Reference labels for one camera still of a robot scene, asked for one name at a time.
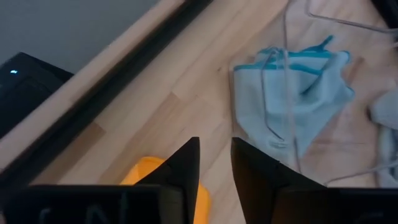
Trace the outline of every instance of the cleaning rag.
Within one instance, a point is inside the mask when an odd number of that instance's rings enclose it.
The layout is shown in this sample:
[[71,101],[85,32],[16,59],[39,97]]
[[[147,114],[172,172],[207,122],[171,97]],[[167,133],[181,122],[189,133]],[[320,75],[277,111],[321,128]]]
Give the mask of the cleaning rag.
[[[398,88],[388,91],[378,98],[370,107],[373,122],[380,124],[379,160],[382,165],[398,161]],[[377,181],[380,187],[398,187],[398,167],[379,170]]]
[[298,153],[303,156],[332,116],[353,99],[353,90],[341,77],[350,54],[325,50],[332,39],[329,36],[322,44],[299,52],[264,49],[254,63],[234,67],[235,115],[249,143],[286,161],[292,149],[288,144],[290,113]]

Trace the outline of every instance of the white cable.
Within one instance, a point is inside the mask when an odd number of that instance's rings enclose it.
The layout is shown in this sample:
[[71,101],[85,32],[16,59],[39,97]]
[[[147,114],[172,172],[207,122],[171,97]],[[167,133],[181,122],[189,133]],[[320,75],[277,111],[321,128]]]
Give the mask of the white cable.
[[356,176],[359,176],[359,175],[370,174],[370,173],[373,173],[373,172],[377,172],[377,171],[380,171],[380,170],[384,170],[384,169],[387,169],[387,168],[393,168],[393,167],[397,167],[397,166],[398,166],[398,161],[394,161],[394,162],[391,162],[390,164],[387,164],[387,165],[381,165],[381,166],[377,166],[375,168],[368,169],[368,170],[361,171],[361,172],[357,172],[357,173],[354,173],[354,174],[351,174],[351,175],[346,175],[346,176],[342,176],[342,177],[333,178],[331,180],[326,181],[323,185],[327,186],[331,182],[334,182],[334,181],[337,181],[337,180],[343,180],[343,179],[347,179],[347,178],[356,177]]

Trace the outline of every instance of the black edge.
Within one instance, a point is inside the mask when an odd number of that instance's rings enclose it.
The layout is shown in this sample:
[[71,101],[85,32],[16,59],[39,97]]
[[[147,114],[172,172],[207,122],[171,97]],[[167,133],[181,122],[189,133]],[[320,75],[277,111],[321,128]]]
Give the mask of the black edge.
[[372,0],[374,7],[390,29],[398,28],[398,1],[397,0]]
[[0,174],[0,210],[29,185],[212,0],[186,0]]

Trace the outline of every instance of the teal stripe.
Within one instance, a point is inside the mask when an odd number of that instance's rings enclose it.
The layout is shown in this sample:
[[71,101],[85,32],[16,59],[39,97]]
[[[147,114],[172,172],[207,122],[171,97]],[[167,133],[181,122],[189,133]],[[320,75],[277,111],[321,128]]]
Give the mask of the teal stripe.
[[[256,64],[250,64],[250,65],[238,65],[238,66],[235,66],[234,67],[234,71],[237,72],[237,71],[240,71],[240,70],[259,70],[261,68],[262,68],[262,65],[256,63]],[[291,64],[289,66],[289,68],[291,70],[307,72],[307,73],[310,73],[310,74],[313,74],[313,75],[322,75],[322,72],[323,72],[322,70],[313,69],[313,68],[307,67],[305,65],[296,64],[296,63]],[[268,64],[268,65],[264,66],[264,69],[265,70],[283,70],[284,66],[283,65],[269,65]]]
[[320,45],[317,46],[313,46],[313,47],[309,47],[306,48],[303,51],[316,51],[316,52],[322,52],[325,50],[326,45],[328,45],[333,39],[335,38],[334,35],[329,35]]
[[[269,49],[260,50],[257,54],[269,54]],[[323,52],[289,52],[288,57],[312,57],[312,58],[330,58],[333,54],[329,51]],[[279,59],[283,59],[283,54],[280,53]]]

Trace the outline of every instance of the grey fabric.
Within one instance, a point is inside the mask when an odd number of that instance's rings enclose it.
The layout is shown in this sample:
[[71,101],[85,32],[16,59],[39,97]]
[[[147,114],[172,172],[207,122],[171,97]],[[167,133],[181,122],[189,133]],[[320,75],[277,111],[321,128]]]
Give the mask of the grey fabric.
[[[378,163],[390,164],[398,160],[398,88],[378,98],[370,107],[371,119],[380,124]],[[377,181],[383,188],[398,188],[398,167],[377,172]]]
[[158,0],[1,0],[0,64],[25,52],[76,73]]
[[341,77],[349,62],[348,52],[329,52],[324,46],[289,52],[290,94],[288,109],[283,57],[277,54],[264,66],[269,49],[260,51],[259,62],[234,68],[236,120],[248,141],[266,154],[289,163],[292,146],[287,113],[295,118],[298,152],[303,156],[316,135],[334,114],[354,97]]
[[398,130],[398,88],[382,95],[370,110],[373,122]]
[[[389,164],[397,160],[398,142],[395,137],[396,131],[381,126],[379,132],[379,164]],[[379,170],[377,172],[377,181],[382,188],[398,188],[398,168]]]

